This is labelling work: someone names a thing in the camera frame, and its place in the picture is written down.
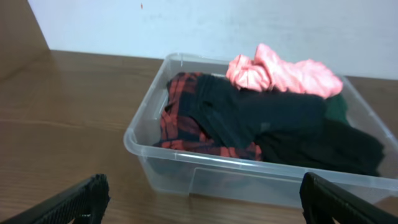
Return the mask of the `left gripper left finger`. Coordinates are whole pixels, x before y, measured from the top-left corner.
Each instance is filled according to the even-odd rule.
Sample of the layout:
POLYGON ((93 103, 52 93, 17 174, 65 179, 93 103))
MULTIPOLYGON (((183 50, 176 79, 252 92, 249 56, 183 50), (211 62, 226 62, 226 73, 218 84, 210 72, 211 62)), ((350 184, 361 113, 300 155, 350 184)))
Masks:
POLYGON ((100 224, 109 201, 107 177, 96 174, 2 223, 100 224))

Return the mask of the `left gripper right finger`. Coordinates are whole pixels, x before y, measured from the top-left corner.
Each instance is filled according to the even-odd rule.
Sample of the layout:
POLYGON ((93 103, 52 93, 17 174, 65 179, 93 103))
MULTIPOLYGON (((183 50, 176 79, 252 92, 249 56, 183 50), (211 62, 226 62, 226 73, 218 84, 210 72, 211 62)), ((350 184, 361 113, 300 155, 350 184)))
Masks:
POLYGON ((307 224, 389 224, 397 217, 351 194, 313 172, 300 186, 303 216, 307 224))

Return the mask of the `black cloth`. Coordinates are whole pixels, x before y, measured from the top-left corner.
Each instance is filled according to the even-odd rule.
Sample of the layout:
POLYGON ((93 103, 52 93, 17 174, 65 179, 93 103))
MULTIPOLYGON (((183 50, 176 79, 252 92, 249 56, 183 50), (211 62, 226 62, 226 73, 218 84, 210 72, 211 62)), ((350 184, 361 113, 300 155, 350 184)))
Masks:
POLYGON ((384 158, 384 145, 375 137, 328 119, 311 136, 264 133, 254 142, 264 162, 376 177, 384 158))

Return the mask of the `green garment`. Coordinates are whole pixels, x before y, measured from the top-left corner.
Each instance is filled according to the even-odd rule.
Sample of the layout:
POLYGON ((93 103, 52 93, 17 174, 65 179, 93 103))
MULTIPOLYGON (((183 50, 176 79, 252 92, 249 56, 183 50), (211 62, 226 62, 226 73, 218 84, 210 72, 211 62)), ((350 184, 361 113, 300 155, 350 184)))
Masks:
POLYGON ((342 94, 335 95, 325 100, 326 104, 326 119, 333 121, 339 121, 341 123, 349 125, 346 117, 348 106, 342 94))

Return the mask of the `dark navy garment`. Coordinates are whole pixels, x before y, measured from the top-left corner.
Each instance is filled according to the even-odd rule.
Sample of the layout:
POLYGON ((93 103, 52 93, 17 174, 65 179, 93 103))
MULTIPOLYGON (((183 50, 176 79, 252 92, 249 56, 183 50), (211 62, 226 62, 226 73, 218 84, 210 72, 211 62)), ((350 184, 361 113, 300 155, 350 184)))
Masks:
POLYGON ((225 78, 201 75, 190 116, 215 141, 244 149, 264 133, 312 135, 325 111, 317 95, 237 89, 225 78))

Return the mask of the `red navy plaid shirt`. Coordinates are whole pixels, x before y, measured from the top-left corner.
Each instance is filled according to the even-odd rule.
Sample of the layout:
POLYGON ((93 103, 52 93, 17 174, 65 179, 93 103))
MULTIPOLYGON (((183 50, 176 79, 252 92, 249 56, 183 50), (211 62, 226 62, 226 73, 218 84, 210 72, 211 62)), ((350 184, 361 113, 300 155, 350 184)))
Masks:
POLYGON ((260 161, 261 148, 255 143, 244 149, 216 142, 191 116, 195 87, 205 73, 180 72, 167 83, 168 103, 160 117, 160 141, 157 147, 260 161))

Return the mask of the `pink garment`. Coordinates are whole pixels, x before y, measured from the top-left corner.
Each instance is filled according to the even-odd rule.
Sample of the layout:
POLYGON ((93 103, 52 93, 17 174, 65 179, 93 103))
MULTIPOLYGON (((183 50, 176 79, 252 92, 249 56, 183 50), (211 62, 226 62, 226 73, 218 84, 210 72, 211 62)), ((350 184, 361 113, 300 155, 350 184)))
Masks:
POLYGON ((265 44, 257 46, 253 59, 238 55, 230 61, 226 77, 237 88, 255 91, 276 88, 324 99, 343 90, 343 82, 321 62, 312 59, 286 62, 265 44))

